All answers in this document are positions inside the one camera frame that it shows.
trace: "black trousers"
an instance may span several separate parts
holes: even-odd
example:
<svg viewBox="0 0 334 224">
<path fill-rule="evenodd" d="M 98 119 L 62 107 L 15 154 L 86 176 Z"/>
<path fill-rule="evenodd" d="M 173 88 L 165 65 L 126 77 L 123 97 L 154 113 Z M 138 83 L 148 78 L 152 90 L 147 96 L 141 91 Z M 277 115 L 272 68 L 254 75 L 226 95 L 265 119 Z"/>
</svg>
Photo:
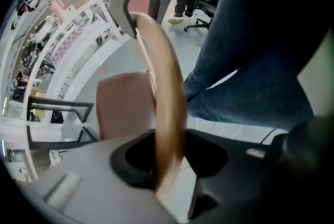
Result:
<svg viewBox="0 0 334 224">
<path fill-rule="evenodd" d="M 184 12 L 186 16 L 191 17 L 194 10 L 195 0 L 177 0 L 177 4 L 175 6 L 175 17 L 182 17 Z"/>
</svg>

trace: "white rack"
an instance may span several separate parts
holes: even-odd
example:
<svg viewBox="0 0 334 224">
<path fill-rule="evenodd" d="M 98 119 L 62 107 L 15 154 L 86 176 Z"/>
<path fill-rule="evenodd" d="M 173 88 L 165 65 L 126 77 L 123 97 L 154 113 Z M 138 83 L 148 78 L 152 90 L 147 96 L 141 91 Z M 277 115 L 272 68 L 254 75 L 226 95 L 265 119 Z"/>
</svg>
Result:
<svg viewBox="0 0 334 224">
<path fill-rule="evenodd" d="M 73 26 L 68 27 L 67 30 L 65 30 L 65 35 L 62 37 L 62 39 L 59 40 L 59 42 L 57 43 L 57 45 L 53 49 L 51 49 L 52 56 L 57 52 L 57 50 L 59 49 L 59 47 L 68 38 L 68 35 L 71 34 L 76 28 L 77 27 L 75 25 L 73 25 Z"/>
<path fill-rule="evenodd" d="M 0 66 L 0 103 L 1 103 L 1 107 L 4 104 L 5 97 L 8 95 L 8 90 L 9 90 L 8 83 L 11 81 L 11 78 L 13 76 L 13 70 L 14 70 L 13 64 L 16 63 L 16 59 L 18 57 L 18 52 L 21 49 L 22 42 L 26 40 L 26 37 L 29 33 L 31 26 L 34 25 L 34 23 L 36 23 L 38 19 L 40 19 L 41 15 L 47 10 L 48 4 L 51 1 L 53 0 L 42 0 L 40 6 L 35 11 L 29 14 L 28 12 L 25 12 L 21 16 L 21 18 L 18 20 L 16 29 L 11 31 L 9 25 L 11 25 L 11 23 L 16 19 L 16 12 L 14 11 L 7 22 L 7 26 L 4 28 L 4 32 L 3 32 L 3 35 L 0 41 L 0 45 L 4 49 L 2 51 L 3 55 L 2 55 L 2 62 Z M 27 115 L 28 115 L 27 106 L 28 106 L 29 95 L 31 94 L 31 90 L 33 87 L 33 82 L 41 66 L 41 63 L 46 57 L 46 54 L 50 51 L 50 47 L 54 44 L 58 35 L 66 29 L 66 27 L 70 24 L 70 22 L 75 17 L 77 17 L 84 10 L 89 9 L 89 7 L 94 5 L 95 3 L 99 5 L 99 7 L 101 8 L 107 20 L 107 22 L 104 22 L 97 30 L 92 32 L 94 33 L 95 38 L 100 36 L 101 33 L 104 32 L 106 29 L 111 29 L 112 33 L 115 34 L 120 44 L 122 44 L 124 38 L 122 37 L 119 30 L 117 29 L 116 24 L 114 23 L 113 19 L 111 18 L 111 15 L 109 14 L 106 6 L 103 3 L 103 0 L 90 0 L 90 1 L 87 0 L 87 2 L 76 11 L 76 15 L 74 17 L 69 17 L 68 21 L 66 21 L 65 23 L 59 26 L 59 28 L 55 31 L 55 33 L 49 39 L 48 43 L 44 46 L 42 52 L 39 55 L 39 58 L 34 64 L 34 67 L 32 69 L 32 72 L 31 72 L 31 75 L 30 75 L 30 78 L 27 84 L 25 97 L 23 100 L 22 120 L 9 119 L 7 117 L 2 117 L 2 115 L 0 116 L 1 138 L 3 139 L 3 137 L 6 137 L 6 139 L 9 139 L 9 141 L 11 141 L 10 138 L 14 139 L 15 137 L 16 139 L 20 140 L 20 143 L 23 142 L 25 144 L 25 152 L 26 152 L 27 162 L 29 166 L 27 168 L 29 168 L 29 170 L 31 171 L 30 176 L 33 180 L 38 179 L 38 175 L 37 175 L 37 172 L 35 170 L 35 167 L 32 161 L 30 148 L 28 144 L 28 136 L 27 136 L 27 129 L 26 129 L 27 125 L 31 127 L 32 136 L 35 140 L 48 141 L 50 139 L 52 141 L 58 141 L 59 139 L 61 139 L 61 128 L 57 124 L 50 125 L 49 123 L 34 123 L 34 122 L 27 121 Z M 86 39 L 91 40 L 93 39 L 93 36 L 89 36 Z M 90 45 L 89 43 L 87 44 L 84 43 L 84 45 L 81 45 L 81 46 L 83 46 L 84 48 L 85 47 L 87 48 L 89 47 L 89 45 Z M 80 48 L 79 44 L 73 47 L 73 49 L 74 48 L 79 49 Z M 68 60 L 70 60 L 71 65 L 74 62 L 74 60 L 72 60 L 72 57 L 77 59 L 80 57 L 80 54 L 78 54 L 78 56 L 69 55 Z M 66 64 L 64 65 L 64 67 L 65 68 L 70 67 L 70 65 Z"/>
<path fill-rule="evenodd" d="M 118 41 L 109 40 L 95 52 L 92 58 L 80 70 L 69 89 L 66 92 L 64 100 L 75 101 L 87 81 L 98 70 L 98 68 L 107 60 L 116 50 L 121 47 Z M 64 122 L 66 122 L 68 113 L 63 113 Z"/>
<path fill-rule="evenodd" d="M 0 103 L 1 103 L 1 107 L 3 106 L 4 99 L 7 95 L 7 92 L 9 91 L 8 86 L 10 84 L 8 84 L 9 81 L 7 80 L 7 78 L 11 77 L 12 71 L 13 71 L 12 67 L 16 63 L 15 62 L 16 58 L 14 58 L 15 59 L 14 60 L 13 58 L 10 58 L 10 56 L 13 55 L 13 52 L 14 54 L 18 54 L 18 52 L 20 51 L 20 47 L 13 47 L 13 44 L 15 44 L 15 38 L 17 38 L 17 40 L 19 39 L 23 39 L 23 41 L 25 40 L 26 36 L 28 35 L 27 31 L 29 27 L 31 27 L 32 22 L 35 22 L 37 19 L 39 19 L 41 14 L 47 10 L 47 8 L 49 7 L 48 4 L 50 3 L 50 1 L 52 0 L 42 0 L 38 9 L 36 9 L 35 11 L 31 13 L 28 13 L 27 11 L 23 13 L 23 15 L 18 21 L 18 24 L 15 30 L 9 31 L 9 34 L 7 35 L 5 34 L 5 32 L 3 34 L 3 38 L 5 39 L 8 38 L 8 41 L 5 46 L 5 51 L 4 51 L 4 55 L 3 55 L 1 66 L 0 66 Z M 16 18 L 17 18 L 16 12 L 14 12 L 8 22 L 8 25 L 10 26 L 11 23 Z"/>
<path fill-rule="evenodd" d="M 83 53 L 110 25 L 104 21 L 97 20 L 86 27 L 84 32 L 71 45 L 59 63 L 56 72 L 53 74 L 49 87 L 47 88 L 46 98 L 57 99 L 61 88 L 74 65 L 78 62 Z M 50 122 L 52 112 L 45 112 L 45 121 Z"/>
</svg>

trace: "store shelf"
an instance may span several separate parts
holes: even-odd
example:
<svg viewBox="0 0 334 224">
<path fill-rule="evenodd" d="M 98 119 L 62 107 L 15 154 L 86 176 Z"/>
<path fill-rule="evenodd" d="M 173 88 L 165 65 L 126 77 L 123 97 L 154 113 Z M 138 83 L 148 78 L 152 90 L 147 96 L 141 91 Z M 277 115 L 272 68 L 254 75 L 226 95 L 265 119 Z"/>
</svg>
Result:
<svg viewBox="0 0 334 224">
<path fill-rule="evenodd" d="M 79 9 L 77 9 L 76 11 L 76 15 L 72 15 L 71 17 L 68 18 L 68 20 L 64 23 L 62 23 L 58 29 L 55 31 L 55 33 L 51 36 L 51 38 L 49 39 L 49 41 L 47 42 L 47 44 L 44 46 L 43 51 L 40 53 L 39 55 L 39 59 L 37 60 L 34 69 L 31 73 L 30 77 L 33 77 L 32 81 L 34 80 L 37 71 L 39 70 L 39 67 L 42 63 L 42 61 L 44 60 L 46 54 L 48 53 L 48 51 L 50 50 L 51 46 L 53 45 L 54 41 L 56 40 L 56 38 L 58 37 L 58 35 L 63 32 L 67 26 L 71 23 L 72 20 L 74 20 L 80 13 L 82 13 L 83 11 L 85 11 L 86 9 L 88 9 L 90 6 L 94 5 L 96 3 L 96 0 L 90 0 L 89 2 L 83 4 Z M 7 57 L 9 57 L 9 53 L 10 53 L 10 48 L 7 51 Z M 0 67 L 0 75 L 2 75 L 1 81 L 0 81 L 0 97 L 1 97 L 1 107 L 3 106 L 4 103 L 4 99 L 7 96 L 7 92 L 8 92 L 8 86 L 11 82 L 11 78 L 8 79 L 7 75 L 5 74 L 5 67 L 1 66 Z M 27 87 L 27 91 L 30 93 L 31 92 L 31 88 Z"/>
<path fill-rule="evenodd" d="M 62 39 L 60 39 L 60 41 L 57 43 L 57 45 L 54 47 L 54 49 L 52 49 L 52 53 L 51 55 L 53 56 L 57 50 L 59 49 L 59 47 L 64 43 L 64 41 L 68 38 L 68 36 L 76 29 L 76 26 L 73 25 L 72 27 L 69 27 L 69 29 L 67 29 L 65 32 L 65 35 L 63 36 Z"/>
<path fill-rule="evenodd" d="M 52 76 L 47 89 L 48 99 L 57 99 L 67 75 L 78 62 L 83 53 L 91 46 L 95 39 L 100 36 L 110 25 L 107 22 L 97 20 L 86 27 L 82 35 L 68 49 L 65 56 L 59 63 L 56 72 Z"/>
<path fill-rule="evenodd" d="M 7 27 L 4 30 L 2 37 L 7 40 L 5 50 L 3 51 L 2 61 L 0 65 L 0 104 L 1 108 L 3 106 L 3 101 L 5 96 L 7 95 L 7 86 L 8 86 L 8 69 L 11 69 L 13 58 L 11 58 L 11 51 L 13 44 L 16 43 L 18 40 L 25 39 L 27 35 L 27 31 L 32 26 L 32 22 L 35 22 L 39 19 L 42 13 L 44 13 L 47 8 L 49 7 L 49 2 L 52 0 L 42 0 L 41 4 L 39 5 L 38 9 L 29 13 L 25 12 L 18 21 L 18 25 L 15 30 L 10 30 L 11 23 L 16 19 L 16 13 L 14 12 L 11 16 Z"/>
</svg>

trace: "person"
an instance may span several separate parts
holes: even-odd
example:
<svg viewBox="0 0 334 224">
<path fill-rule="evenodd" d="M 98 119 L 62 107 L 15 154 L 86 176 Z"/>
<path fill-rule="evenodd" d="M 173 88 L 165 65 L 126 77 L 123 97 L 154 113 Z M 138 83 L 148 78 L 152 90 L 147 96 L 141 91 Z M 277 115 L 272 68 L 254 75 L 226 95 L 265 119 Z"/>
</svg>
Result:
<svg viewBox="0 0 334 224">
<path fill-rule="evenodd" d="M 185 81 L 190 115 L 286 131 L 311 120 L 313 111 L 297 76 L 333 23 L 333 4 L 219 0 L 195 68 Z"/>
<path fill-rule="evenodd" d="M 172 25 L 183 22 L 185 19 L 190 19 L 195 10 L 195 0 L 177 0 L 175 6 L 175 14 L 168 19 Z"/>
</svg>

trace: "office chair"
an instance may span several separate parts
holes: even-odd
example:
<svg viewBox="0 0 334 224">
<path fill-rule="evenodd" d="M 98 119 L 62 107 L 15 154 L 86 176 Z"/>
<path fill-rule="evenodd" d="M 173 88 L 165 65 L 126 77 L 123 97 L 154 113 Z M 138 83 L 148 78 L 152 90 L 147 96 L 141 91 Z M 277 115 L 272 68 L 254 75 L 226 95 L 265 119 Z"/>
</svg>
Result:
<svg viewBox="0 0 334 224">
<path fill-rule="evenodd" d="M 206 22 L 202 19 L 197 18 L 196 24 L 187 26 L 184 31 L 187 32 L 189 28 L 207 28 L 209 29 L 212 23 L 214 14 L 216 13 L 217 4 L 219 0 L 195 0 L 195 8 L 202 10 L 206 15 L 208 15 L 211 20 Z"/>
</svg>

